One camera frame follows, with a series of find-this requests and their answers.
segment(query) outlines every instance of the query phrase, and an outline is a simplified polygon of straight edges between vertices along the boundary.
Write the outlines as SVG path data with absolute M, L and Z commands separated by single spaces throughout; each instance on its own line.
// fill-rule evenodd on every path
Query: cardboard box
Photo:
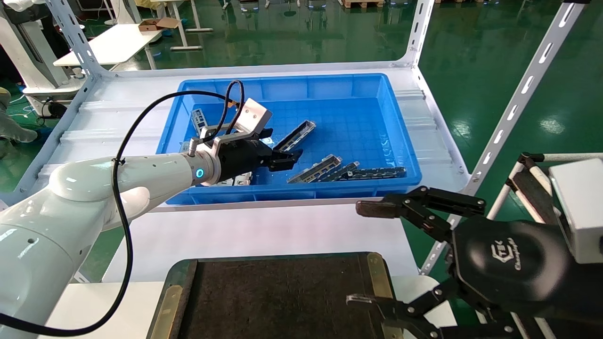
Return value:
M 173 17 L 165 17 L 161 20 L 149 19 L 143 20 L 138 25 L 138 30 L 141 32 L 160 31 L 164 28 L 176 28 L 180 22 Z

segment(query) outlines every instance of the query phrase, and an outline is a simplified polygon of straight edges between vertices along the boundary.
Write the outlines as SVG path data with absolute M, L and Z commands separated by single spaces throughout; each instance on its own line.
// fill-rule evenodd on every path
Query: slotted metal post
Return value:
M 478 164 L 475 166 L 467 186 L 465 186 L 461 193 L 474 195 L 478 191 L 479 186 L 484 181 L 486 173 L 488 173 L 492 167 L 492 163 L 494 163 L 494 160 L 500 153 L 500 149 L 507 140 L 507 137 L 511 134 L 511 130 L 513 130 L 513 127 L 528 104 L 528 101 L 532 97 L 540 80 L 542 80 L 551 61 L 557 54 L 557 51 L 559 51 L 561 44 L 582 12 L 585 3 L 588 1 L 581 2 L 583 3 L 564 2 L 557 11 L 557 14 L 551 22 L 551 26 L 549 26 L 544 38 L 542 38 L 540 46 L 538 46 L 532 61 L 519 82 L 517 89 L 513 93 L 484 152 L 479 158 Z M 461 218 L 457 215 L 449 216 L 448 222 L 450 223 L 451 228 L 456 227 L 460 219 Z M 433 245 L 427 259 L 419 271 L 421 275 L 426 275 L 431 272 L 442 251 L 446 247 L 447 244 L 445 242 L 436 242 Z
M 96 81 L 104 69 L 96 62 L 96 57 L 88 40 L 80 28 L 77 17 L 64 0 L 46 0 L 46 4 L 61 28 L 67 43 L 73 48 L 82 69 L 92 81 Z
M 431 12 L 434 10 L 434 3 L 435 0 L 419 0 L 417 2 L 415 15 L 412 19 L 411 35 L 408 37 L 406 54 L 398 60 L 405 66 L 413 67 L 418 65 L 421 51 L 423 50 L 423 42 L 425 42 L 425 35 L 427 35 Z

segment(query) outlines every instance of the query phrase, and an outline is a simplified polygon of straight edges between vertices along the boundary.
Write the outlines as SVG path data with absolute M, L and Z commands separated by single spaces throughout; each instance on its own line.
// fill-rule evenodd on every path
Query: table leg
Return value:
M 182 51 L 182 50 L 190 50 L 190 49 L 201 49 L 201 46 L 189 46 L 186 41 L 186 33 L 185 28 L 182 25 L 182 21 L 180 21 L 180 12 L 178 12 L 178 6 L 176 6 L 176 2 L 172 1 L 172 9 L 174 10 L 174 16 L 176 20 L 178 20 L 178 30 L 180 31 L 180 37 L 182 38 L 182 46 L 174 46 L 170 48 L 172 51 Z
M 147 59 L 149 60 L 149 65 L 151 65 L 151 69 L 157 69 L 155 65 L 155 58 L 153 58 L 153 53 L 151 53 L 151 47 L 149 45 L 145 45 L 145 53 L 147 54 Z
M 187 32 L 213 32 L 213 28 L 201 28 L 201 24 L 199 23 L 199 14 L 197 14 L 197 5 L 195 5 L 195 0 L 191 0 L 191 9 L 192 9 L 192 17 L 195 18 L 195 27 L 196 28 L 188 28 Z

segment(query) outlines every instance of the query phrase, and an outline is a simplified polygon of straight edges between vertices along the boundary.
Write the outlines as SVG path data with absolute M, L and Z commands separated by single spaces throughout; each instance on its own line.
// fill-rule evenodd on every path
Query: white robotic arm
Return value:
M 127 157 L 118 168 L 128 220 L 194 185 L 212 185 L 260 166 L 291 169 L 301 155 L 273 151 L 259 141 L 271 113 L 249 99 L 236 133 L 189 153 Z M 212 126 L 204 129 L 204 135 Z M 0 313 L 44 324 L 103 230 L 121 226 L 112 191 L 111 157 L 67 163 L 47 187 L 0 212 Z M 0 338 L 37 335 L 0 325 Z

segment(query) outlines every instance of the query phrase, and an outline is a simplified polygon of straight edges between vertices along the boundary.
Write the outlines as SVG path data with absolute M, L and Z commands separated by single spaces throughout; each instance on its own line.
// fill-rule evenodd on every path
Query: robotic arm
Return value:
M 359 201 L 364 217 L 404 218 L 433 239 L 450 244 L 449 278 L 410 303 L 352 294 L 347 304 L 374 309 L 387 326 L 407 329 L 418 339 L 522 338 L 500 315 L 559 318 L 603 324 L 600 286 L 603 263 L 579 264 L 557 225 L 486 219 L 485 201 L 421 186 L 381 201 Z M 430 210 L 466 218 L 450 224 Z M 436 328 L 424 315 L 452 298 L 482 313 L 488 324 Z
M 127 157 L 118 180 L 128 220 L 194 185 L 209 186 L 261 166 L 290 170 L 301 150 L 273 151 L 260 141 L 272 134 L 264 128 L 271 115 L 248 99 L 235 133 L 204 144 L 194 139 L 187 153 Z M 205 127 L 202 137 L 216 129 Z M 47 187 L 0 212 L 0 313 L 44 324 L 100 232 L 122 225 L 112 167 L 111 157 L 67 163 L 51 174 Z M 0 326 L 0 338 L 35 337 Z

